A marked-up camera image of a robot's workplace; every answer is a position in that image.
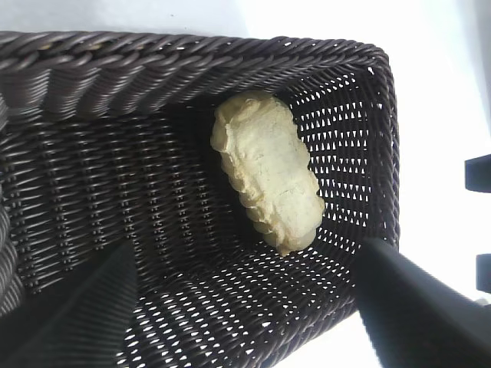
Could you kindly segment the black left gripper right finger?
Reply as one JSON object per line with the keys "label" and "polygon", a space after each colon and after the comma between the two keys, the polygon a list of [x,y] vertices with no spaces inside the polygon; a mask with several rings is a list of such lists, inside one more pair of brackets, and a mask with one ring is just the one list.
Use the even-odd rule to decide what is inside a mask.
{"label": "black left gripper right finger", "polygon": [[378,238],[353,263],[354,293],[383,367],[488,367],[490,309]]}

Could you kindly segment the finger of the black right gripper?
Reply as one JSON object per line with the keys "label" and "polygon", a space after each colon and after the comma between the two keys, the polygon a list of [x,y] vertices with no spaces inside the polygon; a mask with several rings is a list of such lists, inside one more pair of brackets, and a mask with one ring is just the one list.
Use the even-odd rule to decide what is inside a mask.
{"label": "finger of the black right gripper", "polygon": [[491,155],[465,161],[465,187],[469,191],[491,191]]}
{"label": "finger of the black right gripper", "polygon": [[491,294],[491,254],[476,256],[476,289]]}

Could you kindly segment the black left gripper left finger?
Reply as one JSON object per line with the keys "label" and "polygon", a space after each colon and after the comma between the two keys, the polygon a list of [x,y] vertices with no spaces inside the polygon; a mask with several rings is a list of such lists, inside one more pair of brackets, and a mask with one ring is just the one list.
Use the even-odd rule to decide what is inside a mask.
{"label": "black left gripper left finger", "polygon": [[1,319],[3,367],[114,367],[137,302],[129,245],[111,245]]}

